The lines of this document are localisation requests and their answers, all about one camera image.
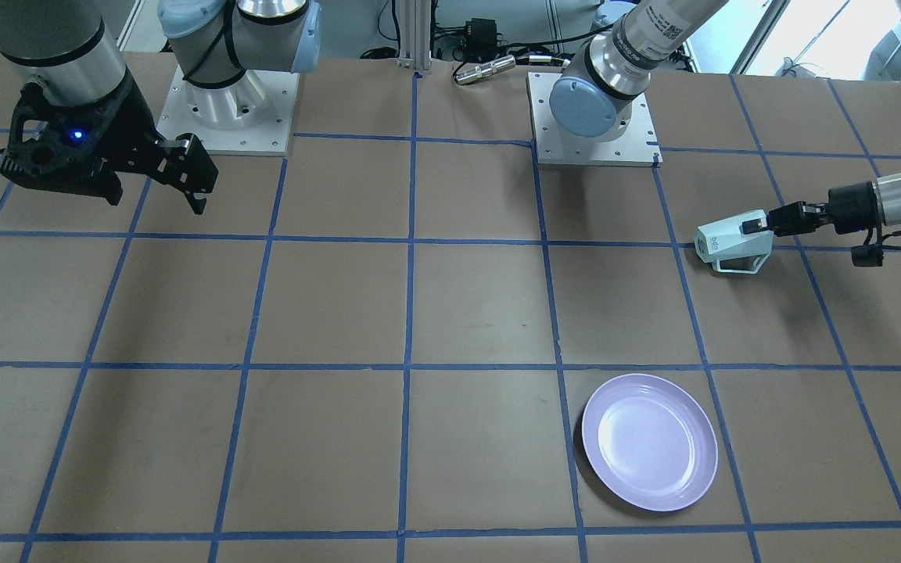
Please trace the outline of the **mint green mug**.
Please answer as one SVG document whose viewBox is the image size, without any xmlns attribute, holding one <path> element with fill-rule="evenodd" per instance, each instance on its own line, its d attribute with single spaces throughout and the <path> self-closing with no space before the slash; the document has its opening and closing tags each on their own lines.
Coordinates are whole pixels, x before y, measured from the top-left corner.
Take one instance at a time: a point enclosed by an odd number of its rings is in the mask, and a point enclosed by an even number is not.
<svg viewBox="0 0 901 563">
<path fill-rule="evenodd" d="M 757 274 L 773 250 L 766 211 L 750 210 L 697 227 L 696 253 L 722 274 Z"/>
</svg>

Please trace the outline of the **lavender plastic plate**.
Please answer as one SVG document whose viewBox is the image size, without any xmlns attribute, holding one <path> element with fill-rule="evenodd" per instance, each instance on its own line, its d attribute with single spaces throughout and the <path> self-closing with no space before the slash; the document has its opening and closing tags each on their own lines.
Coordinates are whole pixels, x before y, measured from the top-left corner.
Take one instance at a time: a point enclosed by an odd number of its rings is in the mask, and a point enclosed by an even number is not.
<svg viewBox="0 0 901 563">
<path fill-rule="evenodd" d="M 617 375 L 601 384 L 583 409 L 580 437 L 601 483 L 647 511 L 694 505 L 718 472 L 710 418 L 690 393 L 658 375 Z"/>
</svg>

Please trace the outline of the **aluminium frame post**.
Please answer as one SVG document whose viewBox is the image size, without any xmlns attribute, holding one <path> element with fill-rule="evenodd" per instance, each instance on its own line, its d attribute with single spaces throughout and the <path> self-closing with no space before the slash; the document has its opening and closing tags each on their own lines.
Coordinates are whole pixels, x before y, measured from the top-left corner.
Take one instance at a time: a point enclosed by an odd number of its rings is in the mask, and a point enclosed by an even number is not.
<svg viewBox="0 0 901 563">
<path fill-rule="evenodd" d="M 433 1 L 393 1 L 397 64 L 425 76 L 432 70 Z"/>
</svg>

